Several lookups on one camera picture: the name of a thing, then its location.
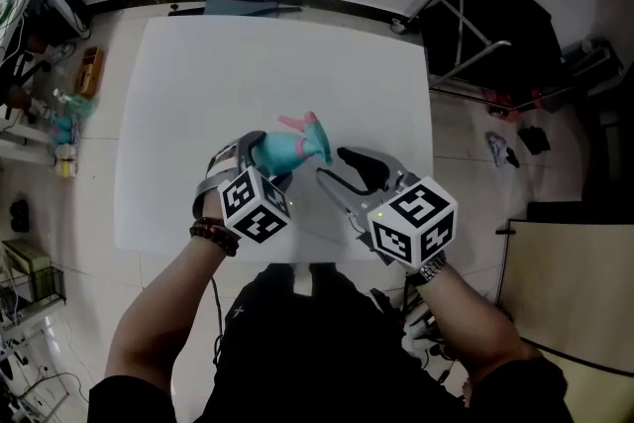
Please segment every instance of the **hand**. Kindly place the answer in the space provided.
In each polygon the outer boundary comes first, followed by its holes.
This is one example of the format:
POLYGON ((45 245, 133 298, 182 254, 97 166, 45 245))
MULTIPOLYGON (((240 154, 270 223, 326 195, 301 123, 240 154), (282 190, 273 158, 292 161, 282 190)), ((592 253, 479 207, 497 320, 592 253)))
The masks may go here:
POLYGON ((213 219, 223 218, 218 190, 212 189, 205 194, 205 200, 202 205, 202 216, 211 217, 213 219))

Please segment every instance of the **wristwatch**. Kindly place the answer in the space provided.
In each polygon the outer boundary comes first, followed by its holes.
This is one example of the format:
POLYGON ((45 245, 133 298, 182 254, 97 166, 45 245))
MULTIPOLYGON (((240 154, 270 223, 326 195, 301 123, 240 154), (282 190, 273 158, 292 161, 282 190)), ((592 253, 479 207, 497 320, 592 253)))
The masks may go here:
POLYGON ((236 255, 238 250, 238 237, 227 228, 225 228, 222 219, 212 219, 210 217, 201 217, 194 222, 189 228, 191 237, 201 237, 214 244, 218 244, 225 254, 229 257, 236 255))
POLYGON ((408 274, 407 280, 409 280, 409 283, 415 287, 425 285, 438 273, 440 273, 446 262, 447 257, 445 256, 445 251, 441 251, 431 260, 423 264, 423 267, 421 267, 420 270, 415 273, 408 274))

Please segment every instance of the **white cube with black markers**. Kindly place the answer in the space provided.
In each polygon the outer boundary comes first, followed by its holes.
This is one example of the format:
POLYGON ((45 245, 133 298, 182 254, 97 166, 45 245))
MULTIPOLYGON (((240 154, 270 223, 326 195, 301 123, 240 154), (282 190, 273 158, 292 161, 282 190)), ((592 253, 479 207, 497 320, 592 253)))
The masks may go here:
POLYGON ((429 176, 368 214, 374 248, 416 269, 454 240, 457 218, 458 203, 429 176))
POLYGON ((290 222, 286 196, 253 166, 218 190, 225 226, 241 238, 262 244, 290 222))

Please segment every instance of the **person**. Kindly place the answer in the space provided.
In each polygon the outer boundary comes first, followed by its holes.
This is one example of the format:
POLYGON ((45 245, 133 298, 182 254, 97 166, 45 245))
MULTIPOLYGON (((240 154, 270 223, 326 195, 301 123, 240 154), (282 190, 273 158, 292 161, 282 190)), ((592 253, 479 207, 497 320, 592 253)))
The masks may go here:
MULTIPOLYGON (((203 215, 222 217, 215 190, 204 196, 203 215)), ((90 390, 90 423, 175 421, 174 362, 224 258, 218 243, 193 236, 132 303, 114 335, 105 378, 90 390)), ((358 421, 572 421, 562 372, 522 343, 510 321, 449 264, 437 264, 417 289, 469 373, 469 408, 402 349, 402 329, 333 264, 310 269, 310 297, 293 293, 287 264, 271 264, 243 288, 226 315, 213 391, 197 421, 338 414, 358 421)))

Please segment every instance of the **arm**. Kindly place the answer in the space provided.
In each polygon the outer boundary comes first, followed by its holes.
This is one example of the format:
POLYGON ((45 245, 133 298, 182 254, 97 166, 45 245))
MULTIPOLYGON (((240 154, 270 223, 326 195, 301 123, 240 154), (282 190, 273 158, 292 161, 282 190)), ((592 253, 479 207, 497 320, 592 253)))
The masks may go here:
MULTIPOLYGON (((217 192, 205 196, 203 214, 222 217, 217 192)), ((187 342, 202 295, 224 258, 216 244, 192 238, 119 321, 105 376, 130 375, 169 393, 176 357, 187 342)))
POLYGON ((512 323, 449 264, 417 289, 473 385, 508 362, 540 357, 535 348, 522 342, 512 323))

